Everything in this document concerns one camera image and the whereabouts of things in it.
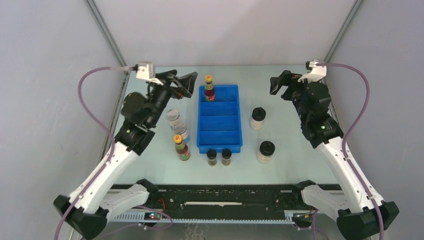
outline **blue plastic tray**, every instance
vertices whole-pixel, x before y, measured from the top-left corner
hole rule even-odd
[[[199,87],[197,147],[201,154],[209,149],[240,153],[242,122],[240,119],[239,86],[214,85],[215,101],[205,101],[205,87]]]

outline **black jar lid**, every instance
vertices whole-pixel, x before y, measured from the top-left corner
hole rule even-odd
[[[231,150],[230,149],[224,149],[222,151],[222,158],[223,159],[229,159],[229,158],[231,158]]]
[[[252,118],[255,121],[263,121],[265,119],[266,114],[267,112],[265,111],[265,109],[263,109],[262,107],[257,107],[253,109]]]
[[[259,147],[260,154],[264,155],[265,157],[272,156],[275,150],[276,146],[270,141],[262,142]]]
[[[209,149],[206,153],[206,156],[208,159],[216,159],[217,158],[217,151],[213,149]]]

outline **clear plastic bottle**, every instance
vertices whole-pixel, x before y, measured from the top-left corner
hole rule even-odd
[[[175,109],[171,109],[166,113],[166,119],[168,119],[171,130],[174,130],[174,125],[183,122],[180,117],[180,112]]]
[[[182,139],[184,140],[184,143],[189,144],[190,142],[189,131],[187,131],[187,125],[184,122],[177,122],[173,126],[173,132],[175,134],[181,135]]]

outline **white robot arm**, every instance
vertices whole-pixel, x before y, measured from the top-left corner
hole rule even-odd
[[[106,153],[88,178],[68,196],[59,195],[53,202],[62,216],[68,211],[66,222],[86,240],[99,235],[108,221],[138,205],[143,205],[157,187],[145,179],[129,189],[106,196],[119,175],[149,145],[163,110],[170,98],[191,98],[197,72],[177,77],[177,70],[154,73],[151,62],[140,62],[133,68],[136,78],[154,85],[145,97],[138,92],[128,94],[121,109],[125,120],[114,137],[114,152]]]
[[[328,114],[331,97],[328,87],[319,82],[326,76],[327,67],[320,63],[319,60],[306,62],[309,72],[304,75],[285,70],[280,76],[271,77],[269,93],[275,95],[282,86],[288,87],[281,98],[293,103],[303,135],[324,157],[344,193],[344,196],[329,194],[308,180],[295,185],[298,198],[336,221],[347,240],[361,240],[379,232],[373,200],[381,212],[384,229],[389,227],[399,209],[394,202],[385,202],[370,184],[347,146],[347,157],[344,156],[344,133]]]

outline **light blue table surface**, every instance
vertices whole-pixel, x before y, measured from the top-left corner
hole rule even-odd
[[[284,101],[280,95],[270,95],[270,77],[279,76],[283,70],[303,74],[304,65],[279,66],[187,66],[157,67],[156,73],[177,69],[178,76],[198,72],[192,98],[170,99],[160,117],[156,134],[146,150],[117,179],[116,184],[134,184],[147,179],[154,184],[295,184],[312,180],[320,184],[336,184],[336,178],[323,157],[302,135],[300,119],[293,104]],[[205,154],[199,154],[196,146],[198,89],[204,85],[205,75],[212,75],[214,84],[237,84],[239,87],[241,127],[243,146],[241,153],[234,153],[231,164],[224,166],[218,154],[216,166],[209,166]],[[145,81],[131,73],[125,95],[132,92],[147,93]],[[252,110],[262,107],[266,110],[265,124],[259,131],[249,126]],[[169,109],[179,110],[190,134],[187,161],[178,159],[173,136],[165,113]],[[115,134],[124,121],[119,116]],[[275,144],[275,153],[269,163],[256,159],[259,145],[263,141]]]

